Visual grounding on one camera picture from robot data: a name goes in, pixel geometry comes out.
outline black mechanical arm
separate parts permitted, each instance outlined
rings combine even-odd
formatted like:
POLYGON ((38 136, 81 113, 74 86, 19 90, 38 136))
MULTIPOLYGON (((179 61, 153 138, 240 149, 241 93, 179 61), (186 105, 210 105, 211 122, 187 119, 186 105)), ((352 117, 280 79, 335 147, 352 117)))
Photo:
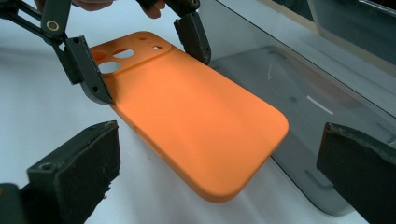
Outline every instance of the black mechanical arm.
POLYGON ((27 170, 29 184, 0 184, 0 223, 84 223, 119 175, 116 121, 93 125, 27 170))
MULTIPOLYGON (((149 9, 156 0, 138 2, 149 9)), ((202 63, 209 64, 211 58, 204 27, 196 11, 199 0, 167 0, 166 3, 181 17, 175 27, 185 51, 202 63)), ((69 80, 80 84, 85 94, 101 105, 113 103, 111 94, 95 64, 84 36, 67 37, 66 24, 72 0, 47 0, 43 12, 24 3, 22 0, 0 0, 0 18, 10 20, 38 35, 55 50, 69 80), (19 15, 23 11, 40 21, 35 26, 19 15)))

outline phone case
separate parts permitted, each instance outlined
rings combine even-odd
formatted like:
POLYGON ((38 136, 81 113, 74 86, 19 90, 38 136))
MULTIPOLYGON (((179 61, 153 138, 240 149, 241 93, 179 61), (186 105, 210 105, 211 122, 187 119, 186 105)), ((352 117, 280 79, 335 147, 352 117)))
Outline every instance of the phone case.
POLYGON ((224 203, 285 137, 275 108, 160 37, 139 32, 91 48, 117 114, 200 196, 224 203), (131 49, 134 55, 118 58, 131 49))

